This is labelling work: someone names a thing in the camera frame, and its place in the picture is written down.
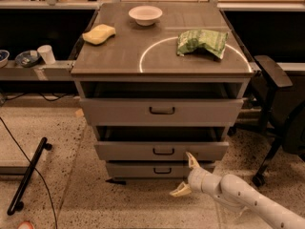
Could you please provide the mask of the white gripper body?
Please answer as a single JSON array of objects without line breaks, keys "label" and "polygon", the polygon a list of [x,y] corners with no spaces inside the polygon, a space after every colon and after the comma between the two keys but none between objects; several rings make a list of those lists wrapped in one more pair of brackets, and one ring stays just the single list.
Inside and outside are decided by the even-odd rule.
[{"label": "white gripper body", "polygon": [[188,184],[192,192],[201,192],[212,198],[216,198],[221,193],[220,181],[220,176],[211,174],[201,167],[192,169],[188,176]]}]

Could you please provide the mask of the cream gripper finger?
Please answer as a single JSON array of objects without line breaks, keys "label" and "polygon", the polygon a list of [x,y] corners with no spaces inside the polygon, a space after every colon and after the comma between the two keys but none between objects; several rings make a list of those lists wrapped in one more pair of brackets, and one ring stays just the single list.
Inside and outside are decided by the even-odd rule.
[{"label": "cream gripper finger", "polygon": [[182,181],[176,189],[170,192],[172,197],[182,197],[190,194],[192,192],[191,187],[186,182]]},{"label": "cream gripper finger", "polygon": [[187,152],[186,155],[188,157],[188,162],[189,162],[189,168],[190,169],[194,169],[194,168],[199,168],[200,167],[198,161],[196,160],[196,158],[190,152]]}]

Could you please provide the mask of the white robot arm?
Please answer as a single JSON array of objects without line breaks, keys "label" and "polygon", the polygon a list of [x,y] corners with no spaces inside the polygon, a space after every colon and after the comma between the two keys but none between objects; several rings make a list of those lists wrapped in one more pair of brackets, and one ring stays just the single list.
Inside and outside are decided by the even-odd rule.
[{"label": "white robot arm", "polygon": [[229,210],[240,212],[244,208],[250,209],[273,229],[305,229],[304,218],[263,196],[240,177],[214,175],[202,168],[191,153],[186,155],[191,170],[187,181],[182,181],[170,192],[172,197],[201,192]]}]

